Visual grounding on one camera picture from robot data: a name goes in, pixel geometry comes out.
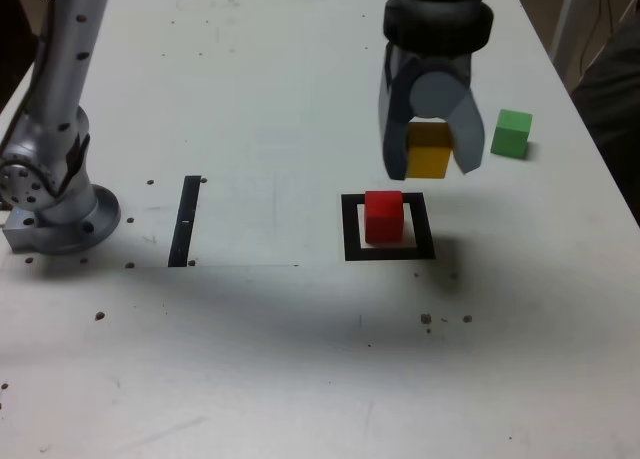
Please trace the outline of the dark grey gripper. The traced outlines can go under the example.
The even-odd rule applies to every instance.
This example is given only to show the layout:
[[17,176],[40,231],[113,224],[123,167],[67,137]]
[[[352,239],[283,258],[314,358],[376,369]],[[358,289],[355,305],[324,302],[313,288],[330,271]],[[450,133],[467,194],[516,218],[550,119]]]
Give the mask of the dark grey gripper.
[[[410,105],[396,75],[411,61],[424,72],[413,83]],[[471,90],[471,56],[421,56],[398,46],[385,49],[378,99],[382,159],[390,179],[404,181],[408,169],[407,130],[414,116],[442,119],[450,129],[454,159],[467,174],[478,169],[485,144],[484,124]]]

